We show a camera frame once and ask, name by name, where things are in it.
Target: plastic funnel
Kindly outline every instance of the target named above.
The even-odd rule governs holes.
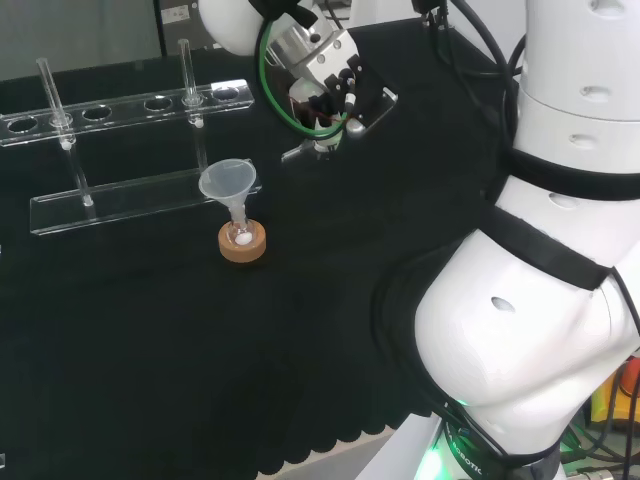
[[[256,169],[246,160],[230,159],[214,163],[200,176],[200,191],[226,205],[234,222],[244,225],[244,201],[256,181]]]

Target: wall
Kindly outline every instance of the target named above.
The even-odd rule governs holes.
[[[467,0],[496,38],[505,56],[525,33],[525,0]],[[411,0],[353,0],[351,21],[354,26],[416,17]],[[486,55],[489,50],[464,16],[451,7],[450,23]]]
[[[151,0],[0,0],[0,80],[159,55]]]

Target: red object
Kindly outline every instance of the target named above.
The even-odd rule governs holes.
[[[629,396],[633,393],[633,387],[636,385],[638,375],[640,375],[640,358],[632,358],[627,364],[627,368],[625,368],[622,374],[622,380],[620,381],[620,388]]]

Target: table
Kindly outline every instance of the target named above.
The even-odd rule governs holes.
[[[264,186],[248,205],[268,233],[254,266],[220,256],[227,213],[213,204],[31,236],[29,198],[71,179],[55,141],[0,150],[0,477],[248,480],[428,413],[376,350],[370,297],[386,266],[436,249],[393,312],[410,331],[447,246],[475,226],[496,137],[419,21],[354,37],[400,100],[331,160],[282,166],[298,140],[255,87],[252,110],[211,117],[209,160],[251,158]],[[253,82],[248,58],[193,56],[199,83]],[[176,88],[180,75],[168,58],[56,81],[76,103]],[[499,82],[477,87],[497,104]],[[37,78],[0,84],[0,111],[42,108],[39,92]],[[190,135],[164,122],[81,136],[78,148],[96,185],[191,168]]]

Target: yellow object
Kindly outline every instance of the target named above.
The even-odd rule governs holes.
[[[611,398],[611,388],[616,374],[611,375],[591,397],[591,421],[594,423],[604,423],[607,421],[609,411],[609,399]],[[613,411],[614,420],[629,420],[631,410],[631,397],[618,389],[616,395],[616,406]],[[640,423],[640,406],[636,406],[636,422]]]

